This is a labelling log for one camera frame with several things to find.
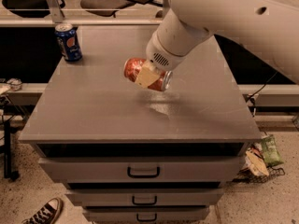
person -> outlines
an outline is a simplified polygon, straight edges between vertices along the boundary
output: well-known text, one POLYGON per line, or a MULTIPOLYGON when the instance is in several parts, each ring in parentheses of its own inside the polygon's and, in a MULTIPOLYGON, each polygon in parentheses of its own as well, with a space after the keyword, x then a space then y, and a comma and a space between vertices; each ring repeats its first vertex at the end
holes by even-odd
POLYGON ((21 224, 53 224, 61 214, 62 208, 63 201, 60 198, 53 198, 21 224))

soda can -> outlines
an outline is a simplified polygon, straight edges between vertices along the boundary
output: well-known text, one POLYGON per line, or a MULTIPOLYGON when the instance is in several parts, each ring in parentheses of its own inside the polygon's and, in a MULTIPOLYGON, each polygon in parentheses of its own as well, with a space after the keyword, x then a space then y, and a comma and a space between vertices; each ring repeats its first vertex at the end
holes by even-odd
MULTIPOLYGON (((131 58, 126 61, 124 64, 124 76, 132 82, 135 82, 144 61, 146 61, 146 59, 142 58, 131 58)), ((154 83, 149 85, 148 89, 166 91, 169 88, 172 75, 171 71, 162 71, 160 77, 154 83)))
POLYGON ((78 43, 76 30, 70 23, 62 23, 55 27, 55 35, 58 45, 68 62, 75 62, 82 58, 82 52, 78 43))

gray tabletop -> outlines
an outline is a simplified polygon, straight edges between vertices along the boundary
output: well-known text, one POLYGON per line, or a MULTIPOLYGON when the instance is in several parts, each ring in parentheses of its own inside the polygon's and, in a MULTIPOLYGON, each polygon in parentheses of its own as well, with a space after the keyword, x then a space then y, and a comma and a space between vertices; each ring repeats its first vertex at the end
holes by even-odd
POLYGON ((57 66, 20 139, 28 143, 247 142, 260 133, 214 37, 175 70, 166 92, 123 75, 156 25, 78 28, 83 59, 57 66))

drawer handle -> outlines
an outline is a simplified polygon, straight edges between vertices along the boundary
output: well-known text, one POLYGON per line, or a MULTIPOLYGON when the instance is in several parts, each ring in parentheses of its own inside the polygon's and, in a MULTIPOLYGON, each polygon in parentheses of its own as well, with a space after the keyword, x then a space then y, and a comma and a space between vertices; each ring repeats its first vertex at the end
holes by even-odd
POLYGON ((136 219, 139 222, 151 222, 151 221, 156 221, 157 220, 157 214, 155 213, 155 217, 153 219, 140 219, 139 214, 136 215, 136 219))
POLYGON ((134 205, 155 205, 157 203, 157 196, 155 196, 154 201, 152 203, 137 203, 135 201, 135 196, 132 197, 132 203, 134 205))
POLYGON ((155 178, 160 174, 160 167, 157 167, 157 172, 155 175, 132 175, 131 174, 131 167, 128 167, 127 174, 131 178, 155 178))

black stand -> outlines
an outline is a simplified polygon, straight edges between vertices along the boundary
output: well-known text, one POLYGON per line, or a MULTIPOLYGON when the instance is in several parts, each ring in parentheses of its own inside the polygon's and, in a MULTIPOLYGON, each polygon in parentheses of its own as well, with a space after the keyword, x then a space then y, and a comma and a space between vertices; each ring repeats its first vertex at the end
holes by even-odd
POLYGON ((11 150, 10 150, 10 122, 4 122, 4 144, 0 147, 0 153, 4 153, 4 178, 15 181, 19 177, 19 172, 11 172, 11 150))

